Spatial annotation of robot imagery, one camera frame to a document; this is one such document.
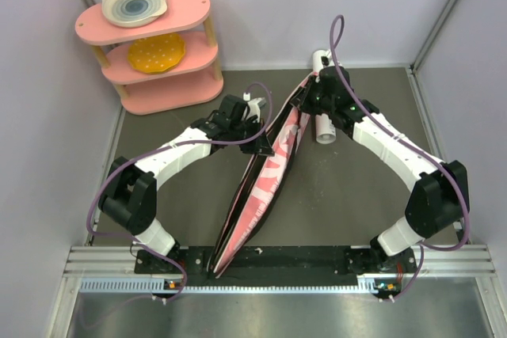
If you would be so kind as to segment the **pink racket bag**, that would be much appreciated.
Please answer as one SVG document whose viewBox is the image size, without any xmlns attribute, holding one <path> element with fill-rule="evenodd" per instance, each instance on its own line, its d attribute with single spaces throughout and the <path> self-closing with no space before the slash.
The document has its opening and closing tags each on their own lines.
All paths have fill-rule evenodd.
<svg viewBox="0 0 507 338">
<path fill-rule="evenodd" d="M 266 130 L 274 155 L 254 155 L 246 167 L 208 261 L 208 273 L 216 279 L 262 228 L 281 193 L 310 120 L 295 105 L 311 77 L 294 88 Z"/>
</svg>

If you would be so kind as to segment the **white shuttlecock tube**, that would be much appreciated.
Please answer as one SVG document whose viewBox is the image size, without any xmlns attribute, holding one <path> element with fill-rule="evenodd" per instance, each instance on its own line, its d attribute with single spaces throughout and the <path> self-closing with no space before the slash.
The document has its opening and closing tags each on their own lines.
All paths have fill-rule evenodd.
<svg viewBox="0 0 507 338">
<path fill-rule="evenodd" d="M 330 51 L 317 50 L 312 54 L 313 74 L 318 76 L 320 71 L 333 66 Z M 322 145 L 331 144 L 336 140 L 336 129 L 327 115 L 317 115 L 315 118 L 315 139 Z"/>
</svg>

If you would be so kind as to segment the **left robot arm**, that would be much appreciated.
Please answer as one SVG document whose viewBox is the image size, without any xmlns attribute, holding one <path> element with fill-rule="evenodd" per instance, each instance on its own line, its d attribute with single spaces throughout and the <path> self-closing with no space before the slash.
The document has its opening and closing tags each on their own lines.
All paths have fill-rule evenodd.
<svg viewBox="0 0 507 338">
<path fill-rule="evenodd" d="M 175 139 L 141 158 L 116 159 L 98 209 L 122 226 L 133 241 L 153 251 L 152 262 L 163 272 L 179 265 L 177 240 L 156 218 L 157 193 L 171 177 L 225 146 L 239 146 L 245 154 L 272 155 L 261 110 L 264 97 L 225 96 L 209 116 L 200 118 Z"/>
</svg>

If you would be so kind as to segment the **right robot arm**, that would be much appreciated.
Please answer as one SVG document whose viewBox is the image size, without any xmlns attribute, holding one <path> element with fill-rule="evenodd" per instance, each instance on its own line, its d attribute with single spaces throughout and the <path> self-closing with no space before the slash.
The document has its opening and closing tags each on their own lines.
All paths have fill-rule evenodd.
<svg viewBox="0 0 507 338">
<path fill-rule="evenodd" d="M 454 222 L 468 222 L 467 170 L 459 161 L 445 163 L 415 146 L 376 106 L 359 100 L 348 79 L 341 66 L 318 67 L 297 99 L 301 111 L 327 116 L 338 130 L 389 167 L 410 191 L 404 215 L 371 241 L 370 262 L 385 272 L 412 245 Z"/>
</svg>

